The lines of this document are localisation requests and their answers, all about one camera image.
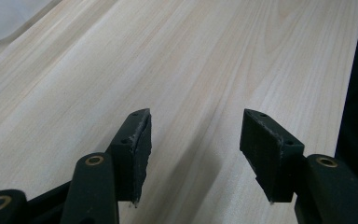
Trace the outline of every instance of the white object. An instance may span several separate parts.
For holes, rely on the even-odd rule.
[[[0,40],[16,32],[51,0],[0,0]]]

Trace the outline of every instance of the black plastic part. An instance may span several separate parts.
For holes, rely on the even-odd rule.
[[[344,162],[310,155],[304,177],[323,223],[358,223],[358,179]]]
[[[59,223],[71,182],[67,182],[28,202],[31,223]]]
[[[322,223],[322,218],[312,198],[297,198],[295,212],[298,224]]]
[[[291,202],[294,175],[303,161],[304,145],[274,119],[245,109],[240,148],[268,200],[272,203]]]
[[[115,192],[110,155],[83,157],[76,164],[61,223],[118,223]]]
[[[28,206],[25,194],[16,189],[0,190],[0,223],[27,223]]]
[[[117,199],[137,204],[146,179],[146,166],[151,144],[149,109],[131,113],[118,130],[106,153],[115,165]]]

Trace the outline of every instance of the wood grain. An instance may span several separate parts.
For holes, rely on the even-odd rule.
[[[0,189],[29,199],[150,107],[153,149],[121,223],[296,223],[239,151],[245,107],[333,155],[358,1],[67,0],[0,47]]]

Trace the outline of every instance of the wooden table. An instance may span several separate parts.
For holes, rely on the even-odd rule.
[[[150,107],[153,149],[121,223],[296,223],[239,151],[245,107],[333,155],[358,0],[67,0],[0,43],[0,189],[28,199]]]

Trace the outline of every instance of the light wood surface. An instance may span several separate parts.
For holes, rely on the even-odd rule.
[[[151,108],[138,208],[121,223],[296,223],[239,151],[245,107],[333,155],[358,0],[63,0],[0,45],[0,189],[28,199]]]

